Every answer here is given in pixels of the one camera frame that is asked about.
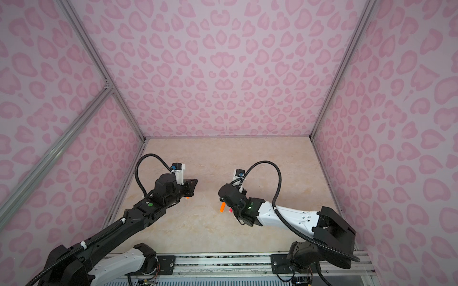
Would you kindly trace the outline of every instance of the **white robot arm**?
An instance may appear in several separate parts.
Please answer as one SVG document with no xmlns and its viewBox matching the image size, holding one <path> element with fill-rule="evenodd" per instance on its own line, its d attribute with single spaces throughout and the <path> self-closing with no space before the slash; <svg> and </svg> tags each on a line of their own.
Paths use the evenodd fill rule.
<svg viewBox="0 0 458 286">
<path fill-rule="evenodd" d="M 279 177 L 277 192 L 272 203 L 260 198 L 247 198 L 242 184 L 250 170 L 261 164 L 273 165 Z M 270 161 L 259 161 L 245 172 L 237 169 L 233 181 L 218 191 L 220 201 L 231 207 L 235 218 L 242 225 L 276 226 L 287 228 L 305 242 L 293 242 L 289 250 L 289 266 L 295 271 L 311 263 L 327 260 L 331 264 L 349 269 L 353 255 L 356 231 L 333 209 L 323 206 L 320 211 L 294 210 L 277 206 L 275 201 L 281 187 L 281 173 Z"/>
</svg>

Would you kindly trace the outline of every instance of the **pink wallpaper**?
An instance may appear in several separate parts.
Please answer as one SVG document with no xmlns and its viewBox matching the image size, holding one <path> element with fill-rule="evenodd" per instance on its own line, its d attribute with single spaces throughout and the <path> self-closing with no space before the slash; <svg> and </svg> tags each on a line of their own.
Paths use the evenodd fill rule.
<svg viewBox="0 0 458 286">
<path fill-rule="evenodd" d="M 0 233 L 0 284 L 26 284 L 53 248 L 98 232 L 139 145 L 110 97 Z"/>
<path fill-rule="evenodd" d="M 0 3 L 0 205 L 103 83 L 52 0 Z"/>
<path fill-rule="evenodd" d="M 365 0 L 74 1 L 148 136 L 308 135 Z"/>
<path fill-rule="evenodd" d="M 384 0 L 317 145 L 383 285 L 458 284 L 458 2 Z"/>
</svg>

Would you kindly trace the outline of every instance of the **enclosure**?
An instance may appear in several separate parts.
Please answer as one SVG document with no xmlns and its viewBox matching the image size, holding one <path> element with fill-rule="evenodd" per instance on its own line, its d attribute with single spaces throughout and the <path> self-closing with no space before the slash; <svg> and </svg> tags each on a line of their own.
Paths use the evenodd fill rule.
<svg viewBox="0 0 458 286">
<path fill-rule="evenodd" d="M 0 35 L 4 285 L 141 200 L 146 153 L 195 196 L 113 253 L 287 252 L 294 233 L 220 212 L 234 170 L 270 160 L 279 205 L 355 228 L 364 285 L 458 284 L 457 1 L 3 0 Z M 272 201 L 277 180 L 244 187 Z"/>
</svg>

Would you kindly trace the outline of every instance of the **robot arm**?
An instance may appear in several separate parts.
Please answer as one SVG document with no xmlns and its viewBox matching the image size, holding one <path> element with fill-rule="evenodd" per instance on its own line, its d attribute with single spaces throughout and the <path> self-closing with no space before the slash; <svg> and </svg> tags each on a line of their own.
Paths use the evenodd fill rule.
<svg viewBox="0 0 458 286">
<path fill-rule="evenodd" d="M 174 163 L 171 173 L 162 174 L 145 198 L 124 211 L 123 217 L 94 236 L 70 248 L 56 247 L 48 256 L 44 270 L 28 285 L 103 285 L 126 273 L 150 273 L 156 267 L 156 252 L 141 243 L 130 251 L 100 260 L 135 233 L 149 227 L 167 208 L 183 197 L 192 197 L 197 179 L 183 179 L 185 165 Z"/>
<path fill-rule="evenodd" d="M 287 223 L 307 236 L 308 242 L 294 242 L 291 245 L 291 269 L 300 272 L 309 264 L 323 260 L 344 269 L 351 267 L 351 260 L 342 257 L 335 250 L 352 255 L 356 231 L 333 209 L 323 206 L 321 211 L 294 210 L 281 206 L 274 207 L 272 203 L 263 199 L 247 198 L 246 190 L 241 186 L 245 176 L 244 170 L 237 169 L 234 180 L 219 190 L 220 201 L 232 208 L 240 224 L 291 229 L 280 219 L 276 209 Z M 333 250 L 320 247 L 320 244 Z"/>
</svg>

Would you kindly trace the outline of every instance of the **cable tie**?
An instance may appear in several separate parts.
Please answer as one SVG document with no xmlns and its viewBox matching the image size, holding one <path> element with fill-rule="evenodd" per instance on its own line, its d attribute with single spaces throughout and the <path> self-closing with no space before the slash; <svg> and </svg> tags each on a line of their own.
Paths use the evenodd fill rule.
<svg viewBox="0 0 458 286">
<path fill-rule="evenodd" d="M 86 242 L 84 240 L 80 242 L 80 245 L 83 246 L 84 250 L 87 249 L 87 245 L 86 245 Z"/>
</svg>

